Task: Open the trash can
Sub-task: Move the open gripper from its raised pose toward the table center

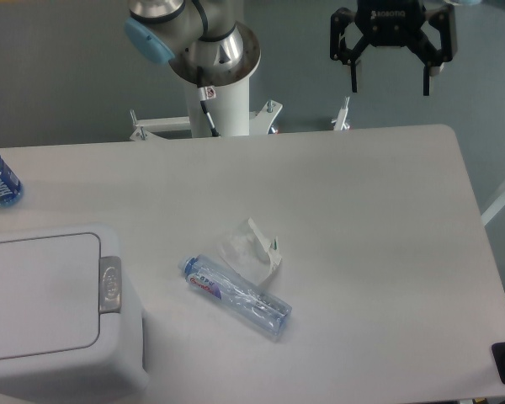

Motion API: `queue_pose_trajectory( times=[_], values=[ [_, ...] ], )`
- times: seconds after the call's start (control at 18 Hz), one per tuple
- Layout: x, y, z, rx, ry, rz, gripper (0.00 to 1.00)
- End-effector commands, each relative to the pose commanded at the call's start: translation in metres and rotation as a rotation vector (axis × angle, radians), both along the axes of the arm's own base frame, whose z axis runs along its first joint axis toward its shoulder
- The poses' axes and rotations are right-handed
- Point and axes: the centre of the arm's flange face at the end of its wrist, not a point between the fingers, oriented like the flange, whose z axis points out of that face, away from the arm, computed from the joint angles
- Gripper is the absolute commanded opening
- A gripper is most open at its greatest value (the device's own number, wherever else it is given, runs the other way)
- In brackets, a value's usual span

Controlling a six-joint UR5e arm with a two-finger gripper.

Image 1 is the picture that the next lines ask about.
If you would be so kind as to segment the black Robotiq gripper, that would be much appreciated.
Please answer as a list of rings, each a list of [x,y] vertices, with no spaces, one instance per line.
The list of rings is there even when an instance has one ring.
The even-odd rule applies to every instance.
[[[423,32],[428,23],[439,33],[437,48]],[[348,47],[346,30],[355,24],[361,33],[354,47]],[[367,46],[404,47],[423,63],[423,95],[431,92],[431,77],[457,50],[455,7],[446,4],[427,10],[422,1],[357,1],[357,10],[339,8],[330,19],[330,57],[350,68],[351,88],[358,92],[357,65]]]

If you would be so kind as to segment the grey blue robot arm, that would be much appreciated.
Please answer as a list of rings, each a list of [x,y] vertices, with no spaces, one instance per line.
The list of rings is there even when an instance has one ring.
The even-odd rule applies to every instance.
[[[130,1],[125,34],[149,61],[168,63],[194,84],[224,86],[259,61],[255,35],[237,22],[231,1]],[[357,65],[363,52],[407,48],[423,64],[423,93],[430,78],[458,50],[455,9],[432,10],[421,1],[359,1],[356,10],[337,9],[330,18],[329,56],[348,66],[358,90]]]

